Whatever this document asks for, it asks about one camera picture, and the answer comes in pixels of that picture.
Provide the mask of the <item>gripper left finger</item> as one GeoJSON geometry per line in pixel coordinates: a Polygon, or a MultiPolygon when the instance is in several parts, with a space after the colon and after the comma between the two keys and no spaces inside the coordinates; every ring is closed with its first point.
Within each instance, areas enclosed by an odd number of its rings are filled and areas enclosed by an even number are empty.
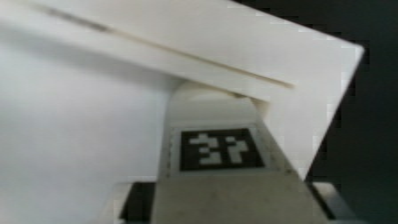
{"type": "Polygon", "coordinates": [[[125,224],[122,213],[129,200],[132,186],[132,183],[118,183],[114,185],[102,212],[90,224],[125,224]]]}

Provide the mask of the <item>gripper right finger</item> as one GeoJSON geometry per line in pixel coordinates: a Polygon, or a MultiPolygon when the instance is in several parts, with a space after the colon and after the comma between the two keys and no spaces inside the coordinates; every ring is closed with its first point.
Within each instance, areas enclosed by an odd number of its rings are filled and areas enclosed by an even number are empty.
{"type": "Polygon", "coordinates": [[[329,224],[354,224],[356,214],[335,185],[328,182],[313,182],[312,189],[329,218],[329,224]]]}

